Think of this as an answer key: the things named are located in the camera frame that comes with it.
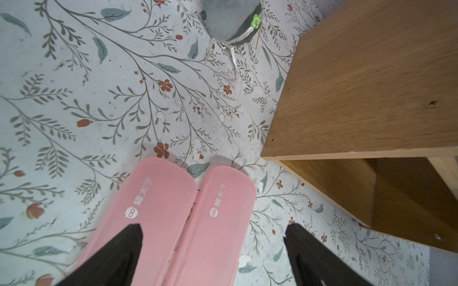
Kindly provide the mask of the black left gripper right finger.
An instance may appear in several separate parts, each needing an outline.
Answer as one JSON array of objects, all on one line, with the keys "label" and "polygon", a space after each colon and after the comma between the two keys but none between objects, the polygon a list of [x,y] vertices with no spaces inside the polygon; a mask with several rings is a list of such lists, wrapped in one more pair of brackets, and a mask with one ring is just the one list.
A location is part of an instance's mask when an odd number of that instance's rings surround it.
[{"label": "black left gripper right finger", "polygon": [[300,224],[288,225],[284,243],[298,286],[369,286]]}]

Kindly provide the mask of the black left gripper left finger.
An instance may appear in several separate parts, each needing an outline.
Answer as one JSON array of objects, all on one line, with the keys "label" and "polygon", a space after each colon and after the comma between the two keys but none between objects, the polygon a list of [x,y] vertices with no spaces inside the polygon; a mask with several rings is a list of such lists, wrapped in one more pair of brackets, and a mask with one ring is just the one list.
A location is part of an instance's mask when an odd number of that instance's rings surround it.
[{"label": "black left gripper left finger", "polygon": [[126,226],[60,286],[130,286],[143,244],[139,224]]}]

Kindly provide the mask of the pink pencil case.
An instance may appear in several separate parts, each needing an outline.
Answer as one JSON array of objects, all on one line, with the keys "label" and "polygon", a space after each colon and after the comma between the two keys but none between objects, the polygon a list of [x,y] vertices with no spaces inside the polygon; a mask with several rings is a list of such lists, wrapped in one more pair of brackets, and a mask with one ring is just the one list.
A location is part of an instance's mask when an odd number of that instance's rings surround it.
[{"label": "pink pencil case", "polygon": [[229,166],[205,176],[166,286],[231,286],[256,200],[249,176]]},{"label": "pink pencil case", "polygon": [[135,286],[159,286],[198,194],[194,178],[157,157],[141,160],[132,171],[80,255],[78,269],[129,224],[140,224],[142,248]]}]

